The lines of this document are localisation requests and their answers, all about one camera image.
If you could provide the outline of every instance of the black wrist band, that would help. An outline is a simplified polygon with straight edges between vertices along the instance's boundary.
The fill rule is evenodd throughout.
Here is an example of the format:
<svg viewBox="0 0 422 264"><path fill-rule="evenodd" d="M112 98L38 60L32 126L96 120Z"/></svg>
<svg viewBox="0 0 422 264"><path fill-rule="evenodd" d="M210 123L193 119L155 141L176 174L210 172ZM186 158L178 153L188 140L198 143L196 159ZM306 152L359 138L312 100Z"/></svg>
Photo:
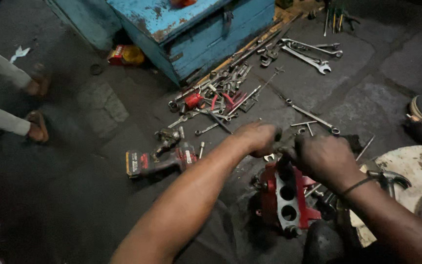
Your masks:
<svg viewBox="0 0 422 264"><path fill-rule="evenodd" d="M355 188L357 188L357 187L359 187L359 186L363 185L364 183L367 183L368 181L373 180L373 179L374 179L374 178L372 178L372 177L367 177L367 178L365 178L364 180L362 180L362 181L360 181L360 182L356 183L355 185L353 185L353 186L349 187L349 188L348 188L347 190L345 190L345 191L344 191L341 195L345 196L348 192L352 191L353 189L355 189Z"/></svg>

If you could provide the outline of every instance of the red tool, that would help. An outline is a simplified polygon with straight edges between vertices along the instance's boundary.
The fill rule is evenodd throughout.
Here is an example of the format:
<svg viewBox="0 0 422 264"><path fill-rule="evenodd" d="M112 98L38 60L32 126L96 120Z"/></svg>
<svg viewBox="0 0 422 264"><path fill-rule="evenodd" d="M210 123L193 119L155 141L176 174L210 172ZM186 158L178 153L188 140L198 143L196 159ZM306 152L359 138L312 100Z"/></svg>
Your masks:
<svg viewBox="0 0 422 264"><path fill-rule="evenodd" d="M184 101L189 110L195 107L203 109L205 106L204 97L202 97L200 93L192 93L191 95L187 96Z"/></svg>
<svg viewBox="0 0 422 264"><path fill-rule="evenodd" d="M223 93L222 96L224 96L224 98L226 98L229 101L229 103L231 103L231 105L234 105L234 101L232 101L232 99L229 96L229 94Z"/></svg>
<svg viewBox="0 0 422 264"><path fill-rule="evenodd" d="M234 105L229 107L229 110L232 111L237 105L239 105L243 101L243 99L245 99L246 96L247 96L247 93L244 93L241 99L239 99Z"/></svg>
<svg viewBox="0 0 422 264"><path fill-rule="evenodd" d="M215 94L214 98L212 99L212 103L211 103L211 111L214 110L214 104L216 104L216 100L218 99L218 95Z"/></svg>

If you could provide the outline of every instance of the open-end wrench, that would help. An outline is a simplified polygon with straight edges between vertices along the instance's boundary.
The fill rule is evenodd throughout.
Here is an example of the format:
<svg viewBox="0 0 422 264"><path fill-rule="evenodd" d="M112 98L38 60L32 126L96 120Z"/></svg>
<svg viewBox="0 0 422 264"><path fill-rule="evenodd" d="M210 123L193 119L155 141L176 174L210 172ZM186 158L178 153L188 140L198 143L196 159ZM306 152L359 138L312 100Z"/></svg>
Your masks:
<svg viewBox="0 0 422 264"><path fill-rule="evenodd" d="M336 127L334 127L332 124L329 124L329 123L325 122L325 120L322 120L322 119L320 119L319 117L316 117L316 116L314 116L313 114L311 114L311 113L309 113L309 112L305 111L304 109L302 109L302 108L300 108L300 107L298 107L298 106L294 105L294 104L293 104L293 101L292 101L291 99L286 99L286 104L287 104L287 105L289 105L290 107L292 107L292 108L296 109L296 111L299 111L299 112L301 112L302 114L304 114L304 115L306 115L306 116L308 116L308 117L311 117L311 118L313 118L314 120L316 120L316 121L318 121L318 122L320 122L320 123L322 123L322 124L326 125L327 127L329 127L329 128L331 129L331 133L332 133L333 135L339 135L339 133L340 133L339 129L337 129Z"/></svg>
<svg viewBox="0 0 422 264"><path fill-rule="evenodd" d="M275 156L274 156L274 153L272 153L271 155L268 155L268 156L264 156L263 157L263 159L265 159L266 162L270 162L270 158L273 158L273 160L276 159Z"/></svg>
<svg viewBox="0 0 422 264"><path fill-rule="evenodd" d="M170 124L170 126L168 126L168 128L173 128L174 126L178 125L179 123L185 122L188 120L188 114L185 114L183 116L181 116L179 118L179 120L173 122L172 124Z"/></svg>
<svg viewBox="0 0 422 264"><path fill-rule="evenodd" d="M293 51L292 49L290 49L290 48L289 48L289 47L287 47L286 45L282 46L281 48L282 48L282 49L284 49L285 51L287 51L287 52L291 53L292 55L294 55L294 56L298 57L299 59L301 59L301 60L303 60L303 61L307 62L308 64L310 64L310 65L314 66L314 67L315 67L315 68L317 68L317 69L318 69L318 71L319 71L321 74L323 74L323 75L325 75L325 74L326 74L326 73L325 73L325 71L326 71L326 70L331 72L331 68L330 68L330 66L328 66L328 63L323 64L323 65L320 65L320 64L316 63L313 59L311 59L311 58L309 58L309 57L306 57L306 56L304 56L304 55L300 54L300 53L299 53L299 52L297 52L297 51Z"/></svg>
<svg viewBox="0 0 422 264"><path fill-rule="evenodd" d="M320 52L326 53L328 55L335 56L337 58L341 58L343 56L343 51L342 50L328 51L328 50L324 50L324 49L321 49L321 48L316 47L316 46L308 45L308 44L305 44L305 43L302 43L302 42L299 42L299 41L293 40L293 39L281 39L281 41L283 41L284 43L286 43L286 42L297 43L297 44L306 46L308 48L312 48L314 50L318 50Z"/></svg>

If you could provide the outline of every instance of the red power tool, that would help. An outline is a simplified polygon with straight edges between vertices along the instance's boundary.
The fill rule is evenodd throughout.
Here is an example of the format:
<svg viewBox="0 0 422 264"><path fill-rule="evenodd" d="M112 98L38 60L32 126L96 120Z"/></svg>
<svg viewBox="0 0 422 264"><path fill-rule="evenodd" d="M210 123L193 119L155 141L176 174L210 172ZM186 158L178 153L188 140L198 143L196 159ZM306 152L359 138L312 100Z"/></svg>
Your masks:
<svg viewBox="0 0 422 264"><path fill-rule="evenodd" d="M129 178L148 177L166 169L185 171L196 163L195 147L185 142L183 128L179 129L181 141L166 160L157 161L155 153L141 153L130 150L126 152L126 173Z"/></svg>

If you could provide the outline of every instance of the bolt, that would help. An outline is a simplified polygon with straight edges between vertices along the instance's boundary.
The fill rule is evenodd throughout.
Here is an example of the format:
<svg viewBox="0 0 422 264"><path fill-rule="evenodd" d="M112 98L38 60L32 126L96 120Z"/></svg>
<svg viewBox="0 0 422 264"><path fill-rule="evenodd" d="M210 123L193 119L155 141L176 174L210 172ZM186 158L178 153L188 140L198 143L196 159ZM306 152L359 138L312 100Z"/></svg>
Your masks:
<svg viewBox="0 0 422 264"><path fill-rule="evenodd" d="M284 229L284 235L287 238L296 238L302 235L302 231L297 226L291 225Z"/></svg>

